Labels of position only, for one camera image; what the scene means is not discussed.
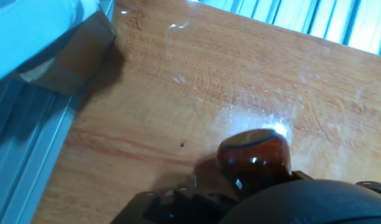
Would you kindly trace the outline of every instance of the dark glass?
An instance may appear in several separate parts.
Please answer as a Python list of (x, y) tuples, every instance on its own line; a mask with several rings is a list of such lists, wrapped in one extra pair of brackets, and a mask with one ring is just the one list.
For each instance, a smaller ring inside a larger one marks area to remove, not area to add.
[(291, 179), (288, 143), (270, 129), (226, 139), (217, 151), (217, 165), (240, 200)]

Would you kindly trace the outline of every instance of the black plastic object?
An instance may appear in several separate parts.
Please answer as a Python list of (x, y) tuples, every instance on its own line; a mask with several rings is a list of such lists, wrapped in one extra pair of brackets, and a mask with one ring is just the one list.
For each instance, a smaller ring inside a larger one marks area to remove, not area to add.
[(381, 194), (338, 181), (293, 181), (242, 201), (220, 222), (235, 223), (381, 223)]

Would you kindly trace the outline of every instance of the white surface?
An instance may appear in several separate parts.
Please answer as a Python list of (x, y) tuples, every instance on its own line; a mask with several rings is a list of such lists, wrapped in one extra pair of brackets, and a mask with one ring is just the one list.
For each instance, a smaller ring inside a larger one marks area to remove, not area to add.
[(98, 9), (99, 0), (0, 0), (0, 79)]

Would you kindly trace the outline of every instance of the wooden surface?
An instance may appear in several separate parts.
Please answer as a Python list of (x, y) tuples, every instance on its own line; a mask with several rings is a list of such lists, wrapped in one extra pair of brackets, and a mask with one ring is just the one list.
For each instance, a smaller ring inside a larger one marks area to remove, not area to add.
[(293, 170), (381, 182), (381, 57), (196, 2), (116, 2), (115, 47), (33, 223), (109, 223), (260, 127), (288, 138)]

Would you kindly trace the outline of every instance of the wood grain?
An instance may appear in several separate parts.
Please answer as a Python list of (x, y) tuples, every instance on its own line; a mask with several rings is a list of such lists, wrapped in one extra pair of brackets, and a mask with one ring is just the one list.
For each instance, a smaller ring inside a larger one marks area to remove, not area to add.
[(260, 127), (287, 137), (293, 170), (381, 182), (380, 56), (191, 1), (116, 1), (113, 24), (33, 223), (109, 223)]

